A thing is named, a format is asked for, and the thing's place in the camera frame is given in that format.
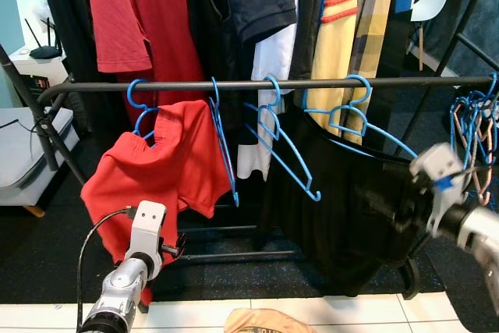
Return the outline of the black t-shirt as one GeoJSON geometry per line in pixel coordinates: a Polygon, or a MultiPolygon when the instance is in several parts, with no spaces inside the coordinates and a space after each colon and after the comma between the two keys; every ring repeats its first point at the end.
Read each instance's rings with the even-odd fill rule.
{"type": "Polygon", "coordinates": [[[352,145],[293,105],[278,119],[285,136],[274,145],[260,229],[278,228],[302,249],[329,292],[359,295],[423,233],[395,236],[395,183],[415,185],[409,161],[352,145]]]}

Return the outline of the rose metal hanger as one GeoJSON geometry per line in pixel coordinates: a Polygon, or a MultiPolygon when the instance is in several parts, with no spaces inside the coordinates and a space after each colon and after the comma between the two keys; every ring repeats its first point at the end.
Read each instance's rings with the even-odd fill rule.
{"type": "Polygon", "coordinates": [[[468,126],[461,134],[464,143],[464,165],[472,170],[471,183],[478,201],[489,206],[492,201],[490,190],[493,181],[493,165],[495,162],[494,140],[491,133],[481,126],[468,126]]]}

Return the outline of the red t-shirt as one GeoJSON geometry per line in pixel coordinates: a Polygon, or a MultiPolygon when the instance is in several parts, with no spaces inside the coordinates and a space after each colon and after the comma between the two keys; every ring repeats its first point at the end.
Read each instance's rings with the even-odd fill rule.
{"type": "Polygon", "coordinates": [[[142,200],[165,205],[161,239],[175,246],[178,213],[212,218],[215,202],[231,188],[227,170],[209,105],[183,101],[159,108],[152,145],[123,133],[102,154],[80,197],[93,221],[142,200]]]}

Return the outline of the grey padded seat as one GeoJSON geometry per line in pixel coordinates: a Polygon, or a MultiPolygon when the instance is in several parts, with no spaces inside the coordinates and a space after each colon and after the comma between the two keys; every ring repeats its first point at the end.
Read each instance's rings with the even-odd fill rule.
{"type": "Polygon", "coordinates": [[[38,138],[41,131],[33,123],[26,106],[0,108],[0,206],[23,206],[35,218],[43,218],[40,198],[65,158],[46,161],[38,138]]]}

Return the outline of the black metal clothes rack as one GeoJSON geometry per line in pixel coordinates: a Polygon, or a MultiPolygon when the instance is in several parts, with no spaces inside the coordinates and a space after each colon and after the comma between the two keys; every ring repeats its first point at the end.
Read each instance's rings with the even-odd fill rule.
{"type": "MultiPolygon", "coordinates": [[[[396,88],[396,87],[471,87],[485,86],[491,83],[491,73],[489,76],[446,76],[446,77],[399,77],[398,79],[370,79],[372,90],[374,88],[396,88]]],[[[68,93],[107,93],[107,91],[126,91],[129,83],[74,83],[72,77],[65,80],[65,83],[56,87],[46,88],[39,95],[38,99],[32,98],[30,92],[28,98],[24,99],[29,104],[29,109],[34,116],[35,127],[39,127],[41,142],[45,159],[47,162],[56,161],[56,152],[65,158],[65,164],[69,166],[71,172],[77,177],[80,183],[85,183],[86,177],[82,169],[71,155],[70,149],[65,145],[61,136],[55,133],[52,119],[57,115],[63,105],[68,93]]],[[[174,91],[174,90],[213,90],[211,81],[154,81],[154,83],[138,84],[138,91],[174,91]]],[[[268,77],[267,81],[221,81],[218,89],[221,90],[250,90],[250,88],[272,88],[281,98],[282,88],[357,88],[363,84],[357,80],[347,79],[323,79],[323,80],[289,80],[277,81],[268,77]]],[[[465,174],[471,174],[470,168],[465,168],[465,174]]],[[[249,252],[249,253],[219,253],[208,255],[182,255],[179,263],[192,263],[197,261],[218,262],[228,261],[231,258],[245,258],[252,256],[285,256],[293,254],[292,251],[271,251],[271,252],[249,252]]]]}

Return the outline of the yellow shirt with red stripes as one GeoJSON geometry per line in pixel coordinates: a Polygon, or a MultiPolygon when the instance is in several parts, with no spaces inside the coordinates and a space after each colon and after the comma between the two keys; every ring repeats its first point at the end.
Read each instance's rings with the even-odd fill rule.
{"type": "MultiPolygon", "coordinates": [[[[352,46],[356,33],[359,0],[324,0],[318,31],[317,46],[313,60],[314,79],[344,79],[349,74],[352,46]]],[[[338,129],[340,116],[345,111],[329,115],[327,111],[343,104],[345,88],[310,88],[306,107],[312,111],[314,122],[323,126],[329,133],[340,136],[338,129]]]]}

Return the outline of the white shirt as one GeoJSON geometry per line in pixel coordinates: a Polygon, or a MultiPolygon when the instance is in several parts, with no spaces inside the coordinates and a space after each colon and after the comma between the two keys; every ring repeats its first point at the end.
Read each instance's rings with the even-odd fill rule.
{"type": "MultiPolygon", "coordinates": [[[[297,20],[284,30],[279,30],[276,34],[254,45],[250,79],[264,80],[267,77],[274,77],[276,80],[288,79],[292,51],[295,47],[296,27],[297,20]]],[[[271,163],[271,152],[267,148],[272,145],[271,133],[274,129],[275,116],[265,111],[260,122],[257,123],[256,131],[260,139],[255,144],[238,147],[236,176],[239,179],[249,179],[253,172],[261,172],[264,179],[267,179],[271,163]]]]}

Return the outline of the white desk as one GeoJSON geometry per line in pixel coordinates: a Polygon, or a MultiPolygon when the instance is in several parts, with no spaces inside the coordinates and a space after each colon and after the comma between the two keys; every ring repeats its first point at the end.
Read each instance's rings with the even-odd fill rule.
{"type": "Polygon", "coordinates": [[[69,75],[63,63],[64,55],[46,59],[32,58],[29,48],[25,45],[11,52],[9,57],[19,73],[46,77],[51,86],[64,83],[69,75]]]}

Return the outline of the dark red shirt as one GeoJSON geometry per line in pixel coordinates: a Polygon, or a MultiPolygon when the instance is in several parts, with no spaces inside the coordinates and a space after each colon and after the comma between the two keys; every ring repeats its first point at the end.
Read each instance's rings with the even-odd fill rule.
{"type": "Polygon", "coordinates": [[[90,0],[97,69],[117,81],[201,81],[186,0],[90,0]]]}

